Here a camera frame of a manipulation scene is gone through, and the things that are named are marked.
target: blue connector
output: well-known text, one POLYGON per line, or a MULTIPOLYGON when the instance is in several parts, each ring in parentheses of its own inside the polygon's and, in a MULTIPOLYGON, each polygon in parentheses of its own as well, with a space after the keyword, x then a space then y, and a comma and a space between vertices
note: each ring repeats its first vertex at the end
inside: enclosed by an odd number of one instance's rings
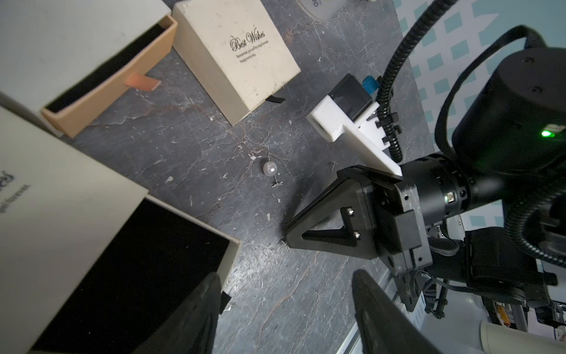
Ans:
POLYGON ((363 80, 362 87, 366 90, 367 93, 373 95, 373 93, 379 89, 379 82, 377 82, 377 80, 374 79, 373 76, 368 75, 368 77, 363 80))

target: black metal bracket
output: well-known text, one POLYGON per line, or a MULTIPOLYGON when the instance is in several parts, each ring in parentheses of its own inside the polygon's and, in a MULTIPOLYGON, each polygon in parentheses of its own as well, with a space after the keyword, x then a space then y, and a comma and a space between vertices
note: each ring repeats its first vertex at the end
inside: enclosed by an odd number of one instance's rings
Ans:
POLYGON ((397 292, 401 302, 405 304, 405 308, 408 312, 413 312, 419 303, 419 298, 421 297, 421 292, 427 279, 416 271, 412 271, 396 276, 393 280, 397 286, 397 292))
POLYGON ((337 171, 338 179, 286 226, 291 248, 350 257, 379 257, 395 276, 432 263, 415 184, 364 166, 337 171), (344 226, 310 230, 340 210, 344 226))

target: marble surface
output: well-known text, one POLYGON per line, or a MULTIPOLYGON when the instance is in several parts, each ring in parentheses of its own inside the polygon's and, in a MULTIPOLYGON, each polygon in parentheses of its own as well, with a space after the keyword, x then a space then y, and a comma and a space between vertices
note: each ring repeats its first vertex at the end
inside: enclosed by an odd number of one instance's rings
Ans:
MULTIPOLYGON (((378 278, 385 267, 289 249, 281 225, 358 164, 343 141, 329 144, 306 114, 348 72, 378 76, 402 39, 392 0, 351 0, 315 23, 295 0, 262 0, 302 72, 231 127, 173 50, 148 75, 154 92, 129 90, 66 142, 149 189, 162 201, 242 240, 225 290, 216 353, 332 353, 354 323, 352 272, 378 278), (262 172, 267 157, 277 180, 262 172), (331 161, 338 162, 331 173, 331 161)), ((409 65, 394 86, 405 160, 433 151, 409 65)))

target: wire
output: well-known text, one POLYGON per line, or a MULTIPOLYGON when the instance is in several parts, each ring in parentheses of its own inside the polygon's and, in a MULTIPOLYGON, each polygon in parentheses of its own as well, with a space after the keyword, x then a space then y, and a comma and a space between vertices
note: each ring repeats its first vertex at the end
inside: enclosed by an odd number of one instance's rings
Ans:
MULTIPOLYGON (((387 118, 391 115, 390 102, 393 82, 401 70, 401 67, 425 34, 457 1, 458 0, 435 0, 423 12, 395 50, 383 74, 383 79, 381 80, 376 98, 376 101, 379 103, 378 119, 381 122, 388 121, 387 118)), ((382 127, 385 131, 385 135, 389 138, 389 154, 391 155, 391 159, 400 163, 403 160, 403 151, 397 140, 393 122, 389 121, 382 127)))
POLYGON ((468 78, 468 76, 475 69, 477 69, 477 67, 487 58, 495 54, 495 52, 497 52, 507 44, 525 37, 527 37, 525 48, 546 46, 542 37, 538 34, 537 31, 533 30, 532 28, 524 25, 513 27, 506 33, 504 33, 501 37, 499 37, 486 50, 484 50, 483 53, 480 54, 479 57, 477 57, 456 80, 454 86, 450 90, 450 93, 446 97, 446 101, 444 101, 444 105, 440 109, 438 120, 436 121, 436 126, 434 128, 434 141, 436 142, 436 145, 438 145, 438 148, 450 159, 456 160, 456 153, 448 143, 447 134, 448 111, 450 110, 450 105, 454 100, 454 96, 462 86, 462 83, 464 83, 464 81, 468 78))
POLYGON ((521 251, 562 268, 566 268, 566 257, 552 255, 530 243, 525 238, 525 228, 527 221, 537 210, 564 193, 566 193, 566 177, 559 176, 513 204, 505 218, 507 235, 521 251))
POLYGON ((450 285, 450 284, 447 284, 447 283, 443 283, 440 280, 438 280, 437 278, 431 276, 429 273, 427 273, 424 270, 418 270, 417 272, 415 272, 415 276, 417 276, 417 274, 419 274, 419 273, 428 276, 434 283, 436 283, 437 285, 440 285, 441 287, 444 287, 448 290, 453 290, 453 291, 463 292, 463 293, 471 293, 471 294, 483 293, 482 291, 477 290, 475 288, 460 287, 460 286, 457 286, 457 285, 450 285))
POLYGON ((445 257, 456 255, 460 250, 460 245, 448 235, 446 220, 443 220, 440 225, 440 233, 446 237, 447 240, 450 240, 450 243, 444 242, 442 238, 430 237, 428 239, 428 247, 430 250, 445 257))

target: pearl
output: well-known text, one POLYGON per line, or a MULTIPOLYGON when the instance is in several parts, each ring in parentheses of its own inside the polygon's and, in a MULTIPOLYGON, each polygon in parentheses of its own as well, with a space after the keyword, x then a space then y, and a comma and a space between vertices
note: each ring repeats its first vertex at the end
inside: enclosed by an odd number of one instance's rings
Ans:
POLYGON ((273 161, 267 161, 263 165, 263 173, 270 177, 275 176, 275 174, 277 173, 277 165, 273 161))

